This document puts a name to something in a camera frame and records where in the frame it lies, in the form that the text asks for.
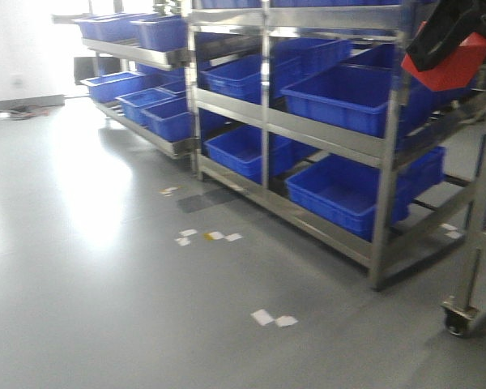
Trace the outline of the black gripper finger view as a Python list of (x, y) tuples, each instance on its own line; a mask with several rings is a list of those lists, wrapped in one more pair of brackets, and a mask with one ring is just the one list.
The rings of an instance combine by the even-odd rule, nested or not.
[(418, 71), (430, 71), (472, 33), (486, 37), (485, 1), (440, 1), (426, 24), (407, 47)]

